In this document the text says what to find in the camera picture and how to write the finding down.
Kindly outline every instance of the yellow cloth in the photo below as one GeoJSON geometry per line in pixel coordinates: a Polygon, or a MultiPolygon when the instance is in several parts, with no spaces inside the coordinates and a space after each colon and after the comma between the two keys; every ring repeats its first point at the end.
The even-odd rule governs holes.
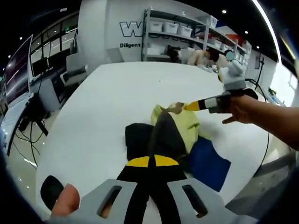
{"type": "MultiPolygon", "coordinates": [[[[176,104],[171,104],[170,108],[175,107],[176,104]]],[[[156,125],[157,119],[163,111],[162,106],[156,105],[152,115],[151,115],[151,122],[152,125],[156,125]]],[[[193,111],[187,111],[182,109],[180,114],[175,114],[173,112],[169,113],[173,118],[178,131],[184,141],[187,153],[190,153],[194,143],[197,141],[199,135],[199,120],[196,114],[193,111]]]]}

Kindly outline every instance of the finger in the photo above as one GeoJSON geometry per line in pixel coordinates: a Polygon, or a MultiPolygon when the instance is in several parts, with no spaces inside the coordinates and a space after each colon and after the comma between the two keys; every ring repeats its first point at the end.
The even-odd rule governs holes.
{"type": "Polygon", "coordinates": [[[67,216],[79,208],[80,195],[77,189],[67,184],[60,193],[52,210],[53,216],[67,216]]]}
{"type": "Polygon", "coordinates": [[[222,121],[223,124],[229,124],[229,123],[232,123],[232,122],[235,122],[236,119],[234,117],[230,117],[230,118],[227,118],[225,120],[222,121]]]}

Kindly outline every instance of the office chair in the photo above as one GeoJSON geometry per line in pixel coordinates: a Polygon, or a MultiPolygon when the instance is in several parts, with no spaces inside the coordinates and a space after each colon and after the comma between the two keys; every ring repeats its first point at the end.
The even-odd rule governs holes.
{"type": "Polygon", "coordinates": [[[111,63],[125,62],[123,60],[123,57],[121,55],[121,51],[119,48],[110,48],[110,49],[107,49],[106,51],[110,58],[111,63]]]}
{"type": "Polygon", "coordinates": [[[66,57],[66,73],[60,76],[64,86],[79,84],[87,78],[87,66],[80,53],[66,57]]]}

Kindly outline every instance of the desk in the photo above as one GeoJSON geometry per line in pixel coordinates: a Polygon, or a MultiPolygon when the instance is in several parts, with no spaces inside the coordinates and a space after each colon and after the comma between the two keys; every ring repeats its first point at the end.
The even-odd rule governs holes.
{"type": "MultiPolygon", "coordinates": [[[[125,127],[150,123],[156,104],[192,102],[223,92],[217,75],[195,66],[133,62],[102,65],[73,93],[46,139],[36,173],[36,200],[46,208],[40,188],[47,176],[73,184],[83,197],[108,178],[117,178],[127,163],[125,127]]],[[[211,136],[217,153],[232,162],[219,192],[227,204],[249,182],[266,152],[266,131],[255,125],[223,125],[227,114],[196,113],[200,131],[211,136]]],[[[159,214],[149,203],[146,223],[159,214]]]]}

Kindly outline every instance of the white storage bin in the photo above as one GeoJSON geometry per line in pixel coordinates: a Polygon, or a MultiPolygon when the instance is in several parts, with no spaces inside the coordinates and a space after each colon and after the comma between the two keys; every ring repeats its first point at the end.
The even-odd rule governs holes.
{"type": "Polygon", "coordinates": [[[211,16],[211,15],[203,15],[200,17],[197,17],[196,19],[202,21],[205,24],[208,24],[209,21],[211,21],[211,26],[212,28],[216,28],[218,19],[216,19],[215,17],[211,16]]]}
{"type": "Polygon", "coordinates": [[[177,34],[178,33],[178,24],[166,22],[164,25],[164,32],[169,34],[177,34]]]}
{"type": "Polygon", "coordinates": [[[230,50],[230,49],[229,49],[228,45],[221,44],[221,50],[223,50],[225,52],[226,50],[230,50]]]}
{"type": "Polygon", "coordinates": [[[160,46],[160,45],[157,45],[157,44],[153,44],[153,43],[150,43],[149,44],[149,47],[148,47],[148,49],[155,49],[155,50],[158,50],[159,52],[159,54],[164,54],[165,53],[165,46],[160,46]]]}
{"type": "Polygon", "coordinates": [[[159,48],[148,48],[148,55],[160,55],[161,49],[159,48]]]}
{"type": "Polygon", "coordinates": [[[216,48],[220,49],[221,47],[221,42],[218,41],[217,39],[208,39],[207,40],[210,44],[214,45],[216,48]]]}
{"type": "Polygon", "coordinates": [[[162,22],[151,21],[150,22],[150,30],[153,32],[162,32],[162,22]]]}
{"type": "Polygon", "coordinates": [[[178,29],[178,34],[180,34],[182,36],[186,36],[186,37],[191,37],[192,31],[193,31],[193,29],[191,29],[189,27],[181,26],[178,29]]]}

